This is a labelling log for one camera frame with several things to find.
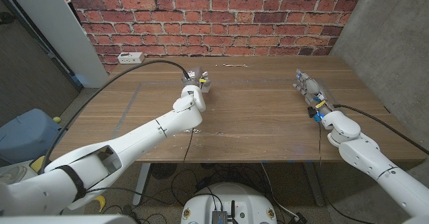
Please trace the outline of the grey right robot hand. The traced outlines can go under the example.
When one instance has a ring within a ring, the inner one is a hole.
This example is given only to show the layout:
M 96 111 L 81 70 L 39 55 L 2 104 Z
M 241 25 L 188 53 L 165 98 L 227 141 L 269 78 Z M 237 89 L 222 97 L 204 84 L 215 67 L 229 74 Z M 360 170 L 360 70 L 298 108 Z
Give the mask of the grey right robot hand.
M 293 84 L 293 87 L 304 96 L 304 100 L 309 105 L 308 114 L 310 117 L 320 121 L 325 115 L 334 111 L 324 89 L 313 78 L 300 69 L 296 70 L 296 78 L 298 83 Z

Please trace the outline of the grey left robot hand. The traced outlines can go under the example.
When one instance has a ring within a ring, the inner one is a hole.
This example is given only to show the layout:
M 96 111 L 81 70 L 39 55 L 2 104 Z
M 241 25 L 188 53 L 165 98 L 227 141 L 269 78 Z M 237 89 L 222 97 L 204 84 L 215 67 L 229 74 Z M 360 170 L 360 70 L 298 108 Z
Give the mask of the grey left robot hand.
M 194 85 L 200 88 L 209 87 L 211 80 L 208 77 L 208 72 L 203 70 L 201 66 L 197 66 L 187 71 L 188 75 L 182 76 L 182 82 L 185 85 Z

